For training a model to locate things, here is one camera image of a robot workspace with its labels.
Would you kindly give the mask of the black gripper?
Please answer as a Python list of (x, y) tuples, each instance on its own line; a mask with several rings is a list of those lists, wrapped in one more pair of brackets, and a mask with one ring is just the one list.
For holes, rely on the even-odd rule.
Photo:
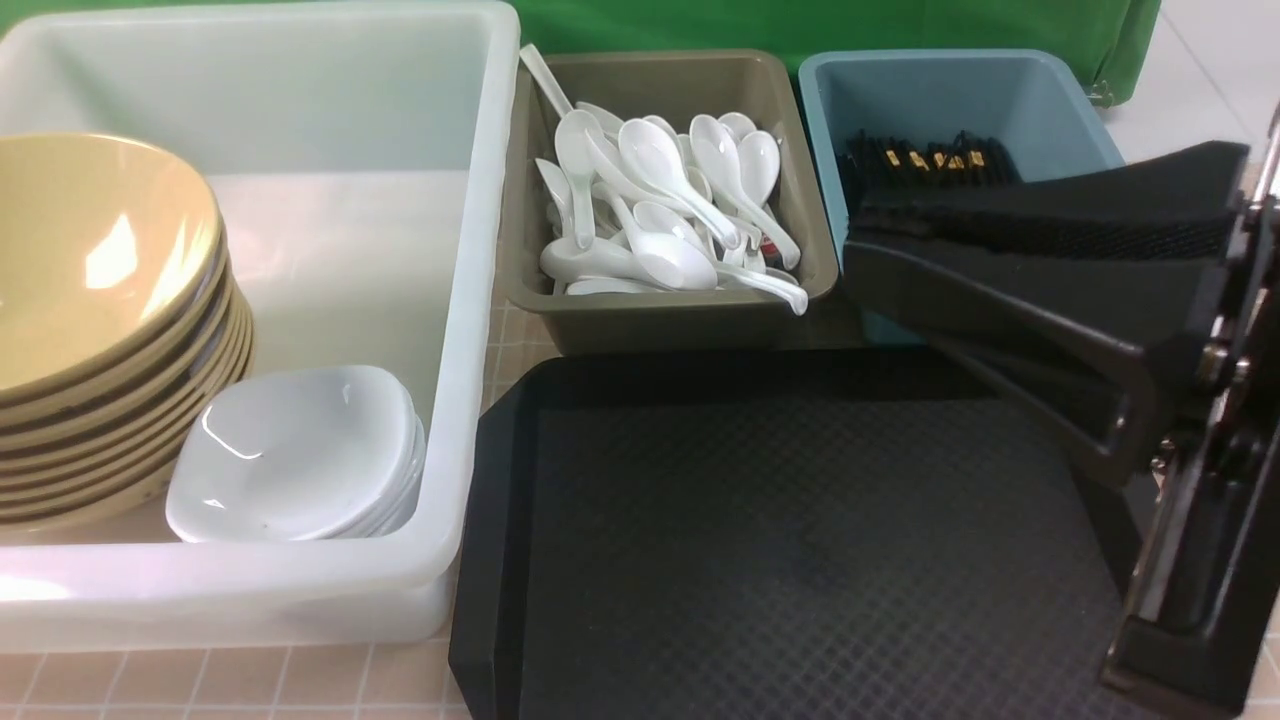
[[(1155, 518), (1101, 682), (1164, 716), (1238, 716), (1277, 601), (1277, 122), (1231, 241), (1204, 428), (1164, 442)], [(1148, 352), (1106, 302), (1128, 264), (943, 241), (850, 240), (846, 286), (1055, 439), (1089, 480), (1126, 486), (1161, 436)]]

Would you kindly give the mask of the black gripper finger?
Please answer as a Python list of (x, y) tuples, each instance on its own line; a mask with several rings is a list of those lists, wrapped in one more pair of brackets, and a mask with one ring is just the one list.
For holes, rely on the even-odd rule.
[(851, 215), (845, 291), (929, 342), (1125, 346), (1251, 333), (1249, 149), (965, 190), (879, 191)]

